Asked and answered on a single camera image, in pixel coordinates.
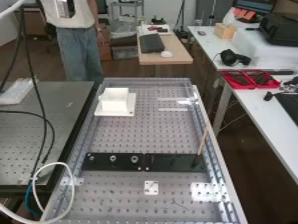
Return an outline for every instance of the white box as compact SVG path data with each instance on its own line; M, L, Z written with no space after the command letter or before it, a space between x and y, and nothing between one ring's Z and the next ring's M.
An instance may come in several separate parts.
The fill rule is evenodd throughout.
M102 111L126 112L128 94L128 88L106 88L100 99Z

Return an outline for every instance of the jeans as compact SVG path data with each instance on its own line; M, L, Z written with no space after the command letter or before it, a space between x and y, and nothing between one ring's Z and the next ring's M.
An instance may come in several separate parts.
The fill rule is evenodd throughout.
M67 79L69 81L102 81L98 44L93 27L57 28L57 40Z

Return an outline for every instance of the red box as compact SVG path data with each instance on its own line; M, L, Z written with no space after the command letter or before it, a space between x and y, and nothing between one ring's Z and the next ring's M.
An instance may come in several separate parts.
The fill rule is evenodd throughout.
M242 71L222 71L221 75L233 89L254 89L255 83Z
M259 89L275 89L279 87L279 82L271 77L271 75L262 70L246 70L245 75L251 79L254 85Z

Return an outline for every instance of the workbench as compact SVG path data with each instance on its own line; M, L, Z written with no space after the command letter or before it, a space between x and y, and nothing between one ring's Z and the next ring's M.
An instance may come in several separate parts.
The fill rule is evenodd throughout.
M293 79L293 75L274 76L274 79L279 82L286 82ZM230 95L233 94L291 175L293 180L298 184L298 150L295 147L298 145L298 127L277 98L273 97L270 101L263 100L269 91L273 94L281 92L279 89L233 89L225 82L213 130L216 135L218 135Z
M47 163L68 158L69 147L84 120L86 101L93 82L40 82L39 90L47 119L53 125L56 141ZM0 110L28 111L41 114L35 90L32 89L19 105L0 106ZM0 194L24 194L41 146L44 123L39 117L24 114L0 113ZM52 139L48 127L44 157ZM59 177L59 170L48 169L39 182L40 192L51 191Z
M184 47L180 39L176 34L172 33L169 35L160 35L161 41L165 45L165 51L170 51L173 53L173 57L164 58L161 57L161 53L146 53L141 52L140 46L140 32L137 34L137 48L138 48L138 61L140 65L152 66L152 74L150 76L157 76L157 66L162 65L184 65L182 76L185 75L186 65L193 64L193 58L189 55L188 50Z
M243 54L239 49L237 49L237 47L233 44L233 40L229 39L221 39L216 34L214 34L214 27L212 26L201 26L201 27L196 27L196 26L189 26L189 42L190 42L190 38L192 36L196 39L196 42L198 43L206 58L209 59L212 66L216 69L216 72L212 72L212 66L209 68L209 73L210 74L205 74L208 76L208 82L206 82L206 90L210 92L210 94L208 95L206 93L204 93L205 98L204 98L204 103L206 106L206 110L208 110L208 114L210 115L212 112L212 108L214 105L214 99L216 99L216 95L217 95L217 87L218 87L218 83L220 83L220 79L221 79L221 71L225 70L265 70L265 71L283 71L283 70L291 70L293 67L290 67L286 64L282 63L277 63L275 65L273 65L273 63L267 63L267 64L262 64L261 66L257 65L254 63L254 60L251 61L251 63L246 66L241 63L238 63L235 66L226 66L222 61L221 61L221 56L220 53L224 50L230 49L235 54ZM198 35L198 31L204 31L206 33L205 36Z
M106 87L125 87L137 94L133 117L94 116L97 97ZM76 177L76 198L60 223L246 224L212 129L200 155L204 171L154 172L149 167L144 170L140 167L133 172L88 171L82 166L88 160L94 165L100 163L102 158L89 157L94 153L196 155L208 123L197 87L189 79L106 78L68 160ZM146 181L158 182L156 195L145 194ZM192 186L202 191L196 192ZM56 217L68 203L69 176L64 172L41 220Z

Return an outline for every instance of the computer screen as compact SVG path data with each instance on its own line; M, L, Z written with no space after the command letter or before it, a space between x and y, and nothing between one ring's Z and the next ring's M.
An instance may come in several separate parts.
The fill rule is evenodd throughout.
M259 14L267 14L273 11L275 4L277 0L235 0L233 6Z
M108 14L106 0L97 0L98 14Z

